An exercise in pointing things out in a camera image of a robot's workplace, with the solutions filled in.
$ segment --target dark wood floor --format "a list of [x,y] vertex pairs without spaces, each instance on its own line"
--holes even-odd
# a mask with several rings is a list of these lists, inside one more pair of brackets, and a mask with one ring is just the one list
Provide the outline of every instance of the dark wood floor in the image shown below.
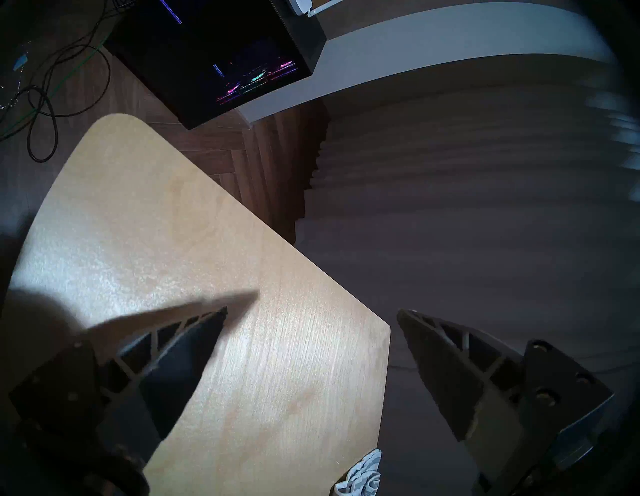
[[[30,24],[29,31],[16,30],[11,42],[31,40],[29,57],[41,60],[87,32],[101,5],[102,2],[93,0],[52,3]],[[6,18],[0,21],[4,22],[4,25],[0,22],[2,31],[8,24]],[[97,38],[106,33],[103,30]],[[0,33],[0,38],[8,36],[8,29]],[[29,158],[26,131],[0,142],[0,304],[22,242],[51,184],[91,124],[110,113],[127,113],[149,123],[261,220],[288,241],[294,241],[294,222],[304,215],[303,190],[328,123],[321,101],[268,116],[252,126],[232,111],[187,131],[115,57],[108,52],[106,56],[111,64],[107,93],[91,110],[58,120],[60,143],[51,160],[40,164]],[[60,79],[72,68],[62,68]],[[0,81],[5,75],[0,74]],[[91,104],[102,92],[106,77],[104,61],[99,56],[92,57],[52,98],[56,113],[72,112]],[[10,115],[0,125],[0,131],[25,109],[28,108],[23,103],[12,110],[14,116]],[[47,155],[52,136],[51,122],[47,118],[38,119],[32,135],[36,156]]]

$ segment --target white cloth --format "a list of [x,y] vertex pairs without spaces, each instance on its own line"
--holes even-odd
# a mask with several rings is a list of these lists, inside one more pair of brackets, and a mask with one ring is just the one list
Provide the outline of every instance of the white cloth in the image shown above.
[[380,458],[382,452],[375,449],[353,465],[346,480],[333,487],[333,496],[375,496],[380,485]]

